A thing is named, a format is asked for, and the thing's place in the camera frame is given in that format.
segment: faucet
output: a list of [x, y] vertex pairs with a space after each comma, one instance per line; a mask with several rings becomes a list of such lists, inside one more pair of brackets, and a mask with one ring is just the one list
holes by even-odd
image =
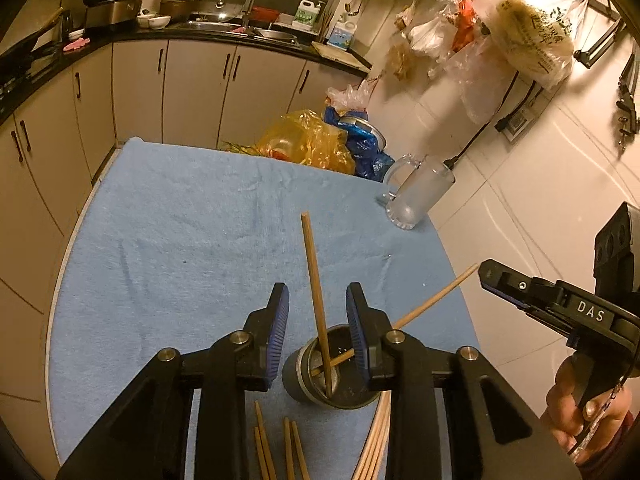
[[242, 26], [244, 28], [247, 28], [249, 25], [249, 17], [251, 16], [251, 11], [254, 8], [254, 3], [255, 0], [249, 0], [249, 8], [245, 9], [246, 7], [246, 2], [244, 3], [244, 6], [242, 6]]

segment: sink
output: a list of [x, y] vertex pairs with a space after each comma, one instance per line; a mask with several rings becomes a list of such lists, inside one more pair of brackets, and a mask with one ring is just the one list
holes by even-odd
[[282, 41], [284, 43], [298, 44], [298, 38], [288, 32], [280, 32], [279, 30], [265, 30], [264, 28], [256, 28], [255, 33], [265, 40]]
[[233, 23], [214, 23], [214, 22], [185, 22], [171, 25], [168, 28], [179, 30], [202, 30], [203, 32], [224, 32], [226, 34], [238, 34], [246, 36], [244, 32], [232, 32], [239, 28], [239, 25]]

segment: fingernail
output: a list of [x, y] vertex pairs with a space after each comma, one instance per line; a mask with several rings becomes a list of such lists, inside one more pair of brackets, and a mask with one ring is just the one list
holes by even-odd
[[584, 415], [586, 418], [591, 418], [596, 413], [596, 403], [593, 401], [587, 402], [587, 405], [584, 407]]

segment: hand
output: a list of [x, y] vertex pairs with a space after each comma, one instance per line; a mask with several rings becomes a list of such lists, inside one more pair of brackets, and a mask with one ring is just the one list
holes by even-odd
[[[575, 386], [574, 366], [569, 357], [558, 368], [556, 384], [546, 394], [546, 411], [540, 417], [540, 421], [551, 430], [558, 444], [566, 452], [575, 446], [575, 437], [582, 431], [585, 420], [594, 418], [611, 394], [609, 390], [590, 400], [584, 407], [584, 412], [581, 413], [572, 397]], [[578, 465], [587, 462], [592, 456], [609, 446], [625, 420], [630, 406], [631, 391], [628, 387], [624, 387], [611, 403], [593, 439], [578, 457]]]

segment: dark cup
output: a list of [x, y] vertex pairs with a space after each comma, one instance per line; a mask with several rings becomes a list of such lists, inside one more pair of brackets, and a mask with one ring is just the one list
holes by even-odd
[[[332, 357], [352, 348], [348, 325], [331, 327], [327, 331], [329, 352]], [[356, 410], [372, 403], [378, 392], [370, 392], [357, 369], [355, 358], [333, 367], [331, 370], [332, 394], [326, 396], [324, 372], [311, 377], [311, 370], [322, 364], [318, 338], [312, 339], [293, 352], [284, 363], [282, 383], [287, 393], [298, 402], [339, 410]]]

